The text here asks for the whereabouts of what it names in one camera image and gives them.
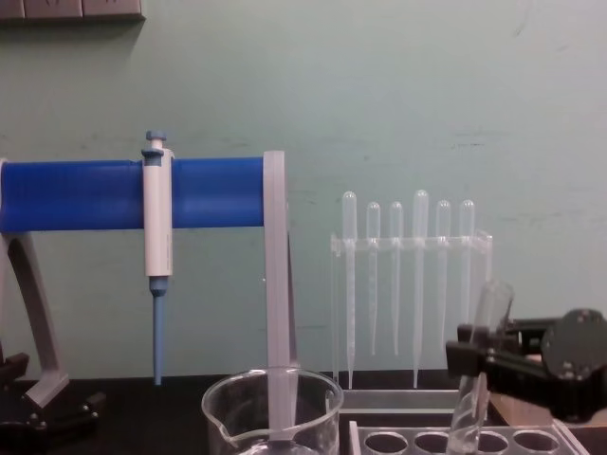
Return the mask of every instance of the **beaker rim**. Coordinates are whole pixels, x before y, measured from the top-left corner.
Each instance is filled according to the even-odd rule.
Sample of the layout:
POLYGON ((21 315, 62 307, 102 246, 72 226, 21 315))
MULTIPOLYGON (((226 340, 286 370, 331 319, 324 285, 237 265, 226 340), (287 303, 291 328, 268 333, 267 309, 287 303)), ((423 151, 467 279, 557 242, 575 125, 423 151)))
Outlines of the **beaker rim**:
POLYGON ((277 433, 277 432, 280 432, 280 433, 292 432, 293 434, 295 434, 295 433, 299 433, 300 431, 302 431, 304 429, 313 428, 316 425, 319 425, 322 422, 331 419, 333 416, 335 416, 336 413, 338 413, 340 411, 341 407, 343 406, 343 390, 341 389, 341 387, 338 383, 336 383, 329 377, 327 377, 323 374, 320 374, 320 373, 310 372, 309 370, 304 370, 304 369, 298 368, 298 367, 267 367, 267 368, 253 369, 253 370, 248 370, 248 371, 240 372, 237 374, 233 374, 231 376, 228 376, 228 377, 216 382, 215 384, 210 386, 207 389, 207 391, 205 391, 204 395, 202 395, 202 401, 200 404, 201 404, 202 412, 209 419, 209 421, 211 421, 219 429, 219 431, 221 432, 224 439, 226 439, 227 441, 230 441, 230 442, 236 442, 241 439, 248 438, 251 435, 269 436, 269 435, 277 433), (209 400, 209 397, 212 396, 215 392, 217 392, 221 388, 226 387, 227 385, 229 385, 233 382, 242 380, 243 378, 246 378, 246 377, 267 375, 268 372, 283 372, 283 373, 296 374, 297 376, 306 376, 306 377, 312 377, 315 379, 319 379, 322 382, 324 382, 334 392, 336 401, 334 402, 333 406, 327 413, 325 413, 321 417, 318 417, 314 420, 310 420, 309 422, 305 422, 305 423, 295 425, 292 427, 288 427, 288 428, 255 429, 252 431, 247 431, 245 433, 240 433, 240 434, 233 435, 233 436, 228 434, 228 430, 226 429, 226 427, 218 419, 216 419, 215 416, 212 415, 211 411, 209 409, 207 409, 207 407, 205 406, 206 402, 209 400))

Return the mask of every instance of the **wall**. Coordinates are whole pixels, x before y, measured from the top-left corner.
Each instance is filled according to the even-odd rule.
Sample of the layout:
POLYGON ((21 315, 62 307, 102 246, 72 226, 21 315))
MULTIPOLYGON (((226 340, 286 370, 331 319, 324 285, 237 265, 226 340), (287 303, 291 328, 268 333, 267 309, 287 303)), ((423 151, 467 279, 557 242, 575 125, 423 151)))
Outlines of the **wall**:
MULTIPOLYGON (((330 368, 328 238, 345 190, 470 197, 515 315, 607 309, 603 2, 149 0, 147 14, 1 30, 0 153, 138 159, 150 128, 182 157, 286 150, 305 366, 330 368)), ((140 232, 36 241, 72 375, 150 374, 140 232)), ((175 235, 168 374, 265 362, 262 241, 175 235)), ((7 298, 6 350, 32 352, 14 282, 7 298)))

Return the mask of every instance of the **black countertop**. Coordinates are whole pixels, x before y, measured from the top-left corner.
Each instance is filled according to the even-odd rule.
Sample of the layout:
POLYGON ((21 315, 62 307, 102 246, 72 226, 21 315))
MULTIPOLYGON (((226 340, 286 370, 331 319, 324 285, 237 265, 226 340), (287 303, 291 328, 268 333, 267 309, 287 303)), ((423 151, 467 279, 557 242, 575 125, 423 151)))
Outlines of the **black countertop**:
MULTIPOLYGON (((107 402, 96 434, 68 446, 53 449, 52 455, 201 455, 207 453, 207 427, 200 402, 204 391, 221 376, 169 377, 162 387, 152 380, 101 379, 75 380, 55 400, 50 412, 78 407, 88 396, 102 391, 107 402)), ((445 385, 435 377, 420 381, 424 388, 445 385)), ((358 387, 364 388, 362 381, 358 387)), ((499 416, 490 414, 490 423, 500 425, 499 416)), ((447 416, 351 416, 362 426, 448 427, 447 416)), ((347 448, 347 421, 340 423, 341 446, 347 448)), ((607 428, 572 430, 592 455, 607 452, 607 428)))

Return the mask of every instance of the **clear plastic holder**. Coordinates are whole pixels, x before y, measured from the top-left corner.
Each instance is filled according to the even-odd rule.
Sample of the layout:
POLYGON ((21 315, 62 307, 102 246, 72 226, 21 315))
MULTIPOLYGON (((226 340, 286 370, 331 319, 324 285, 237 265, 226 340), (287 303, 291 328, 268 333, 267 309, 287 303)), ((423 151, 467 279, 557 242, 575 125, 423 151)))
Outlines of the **clear plastic holder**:
POLYGON ((425 191, 384 210, 344 194, 341 235, 330 245, 331 332, 333 376, 347 370, 347 389, 357 371, 411 370, 416 387, 420 370, 446 368, 445 339, 475 311, 493 250, 492 237, 475 228, 474 204, 458 207, 451 215, 449 201, 432 202, 425 191))

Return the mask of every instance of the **pipette stand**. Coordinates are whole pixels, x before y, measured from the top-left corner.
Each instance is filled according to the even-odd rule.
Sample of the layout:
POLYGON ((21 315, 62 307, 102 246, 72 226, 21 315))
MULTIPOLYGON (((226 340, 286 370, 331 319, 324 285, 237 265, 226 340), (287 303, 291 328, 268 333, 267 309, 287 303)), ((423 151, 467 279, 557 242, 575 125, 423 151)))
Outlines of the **pipette stand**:
MULTIPOLYGON (((13 427, 0 426, 0 439, 10 436, 11 430, 20 435, 25 428, 32 432, 30 439, 38 441, 50 436, 51 424, 45 421, 44 410, 67 385, 68 375, 59 355, 31 232, 142 229, 142 165, 131 160, 1 161, 0 165, 0 309, 4 278, 11 265, 42 367, 40 380, 26 393, 32 414, 21 415, 13 427)), ((174 159, 172 180, 173 228, 265 228, 267 365, 298 366, 284 152, 265 152, 263 158, 174 159)), ((27 366, 27 355, 13 355, 5 361, 0 347, 2 385, 9 386, 23 376, 27 366)), ((270 427, 288 428, 294 418, 297 384, 274 377, 269 386, 270 427)), ((103 398, 99 394, 90 397, 72 416, 91 428, 103 398)), ((45 443, 35 448, 44 448, 45 443)))
MULTIPOLYGON (((348 191, 344 195, 344 204, 346 197, 351 203, 352 194, 348 191)), ((447 337, 444 333, 446 330, 445 311, 456 305, 459 307, 459 310, 456 310, 459 311, 459 320, 468 321, 469 315, 474 314, 474 308, 471 307, 470 303, 478 301, 483 284, 491 277, 492 237, 474 227, 473 203, 464 201, 460 204, 460 227, 459 231, 453 234, 451 233, 451 205, 449 202, 443 200, 436 204, 435 201, 431 207, 436 207, 436 215, 432 214, 429 217, 428 201, 428 194, 425 191, 418 191, 415 194, 414 203, 411 205, 411 207, 417 207, 413 216, 405 216, 402 205, 393 203, 390 210, 385 209, 383 211, 382 229, 379 229, 379 204, 369 202, 367 206, 367 232, 362 232, 362 229, 359 228, 358 238, 355 240, 352 240, 352 238, 344 240, 338 234, 331 236, 331 330, 332 364, 335 380, 339 380, 340 372, 343 372, 346 367, 347 362, 344 359, 347 357, 347 353, 344 346, 352 346, 351 340, 347 339, 349 337, 348 331, 343 329, 344 325, 347 327, 350 323, 349 321, 344 323, 344 320, 350 315, 347 309, 348 302, 346 301, 347 289, 344 291, 349 283, 346 277, 348 273, 347 265, 344 265, 344 263, 347 263, 347 259, 344 259, 347 248, 354 249, 356 267, 358 268, 355 271, 357 277, 356 289, 354 293, 350 292, 350 296, 352 294, 356 296, 354 305, 356 311, 354 313, 356 314, 355 321, 358 327, 354 341, 357 354, 354 361, 353 385, 342 384, 345 389, 342 410, 344 414, 378 413, 382 410, 391 414, 416 414, 419 412, 449 414, 457 402, 457 390, 410 390, 411 386, 408 384, 402 384, 401 390, 382 390, 380 385, 373 390, 356 388, 357 370, 365 370, 361 366, 361 363, 365 363, 365 361, 360 359, 366 358, 366 362, 369 362, 374 355, 386 358, 393 356, 394 360, 390 360, 392 363, 387 368, 393 371, 413 370, 414 366, 419 370, 441 369, 442 364, 438 365, 436 358, 444 358, 444 348, 440 353, 436 353, 436 358, 430 359, 430 367, 426 366, 429 361, 423 356, 418 358, 417 361, 414 359, 412 363, 410 349, 415 345, 415 336, 413 333, 402 332, 402 329, 399 334, 398 326, 403 325, 404 319, 407 315, 412 315, 412 309, 414 309, 415 329, 421 330, 424 327, 429 330, 428 328, 434 324, 432 332, 437 334, 435 344, 438 349, 439 338, 447 337), (429 218, 432 221, 430 229, 428 229, 429 218), (403 219, 407 221, 407 225, 404 227, 403 219), (383 261, 382 264, 388 264, 388 266, 380 267, 379 272, 377 272, 377 269, 372 272, 374 261, 369 262, 367 260, 372 253, 376 255, 376 258, 379 257, 380 261, 383 261), (438 264, 436 270, 431 270, 431 267, 424 267, 423 256, 426 257, 427 263, 434 264, 435 261, 438 264), (449 267, 449 280, 447 280, 448 258, 450 264, 459 264, 459 270, 457 266, 449 267), (411 269, 411 264, 414 264, 414 280, 413 277, 407 276, 406 270, 408 269, 404 268, 403 272, 400 271, 400 261, 405 264, 405 260, 408 261, 406 264, 410 265, 409 269, 411 269), (442 272, 440 271, 441 264, 444 267, 442 272), (363 279, 367 273, 367 267, 370 270, 369 276, 373 277, 371 280, 363 279), (441 288, 436 292, 436 296, 439 298, 438 305, 442 305, 442 320, 437 318, 439 320, 434 321, 426 318, 426 321, 423 322, 424 309, 428 311, 431 307, 436 306, 434 294, 423 293, 424 288, 428 290, 432 286, 441 288), (379 291, 383 291, 379 292, 379 299, 377 298, 377 288, 379 288, 379 291), (366 315, 369 314, 369 307, 371 306, 369 302, 373 301, 374 295, 376 305, 375 323, 377 323, 377 313, 381 314, 392 310, 392 323, 395 325, 392 331, 391 328, 387 330, 376 330, 375 327, 370 330, 360 329, 362 323, 368 323, 367 320, 369 319, 366 315), (418 314, 419 306, 422 310, 421 315, 418 314), (374 341, 369 343, 368 338, 359 336, 361 333, 371 334, 371 337, 377 334, 377 343, 374 341), (394 337, 394 344, 392 342, 387 343, 385 337, 394 337)), ((359 208, 359 211, 364 213, 364 210, 360 209, 364 209, 364 206, 359 208)), ((356 212, 354 211, 354 213, 354 215, 350 215, 350 218, 354 216, 354 220, 359 223, 359 226, 364 226, 364 222, 361 221, 364 218, 359 217, 357 220, 356 212)), ((348 228, 347 231, 350 232, 350 237, 352 237, 352 232, 357 232, 356 229, 352 228, 348 228)), ((421 333, 416 335, 418 336, 417 342, 419 342, 421 333)), ((417 344, 417 352, 419 353, 419 344, 417 344)), ((442 368, 446 370, 446 362, 443 363, 442 368)))

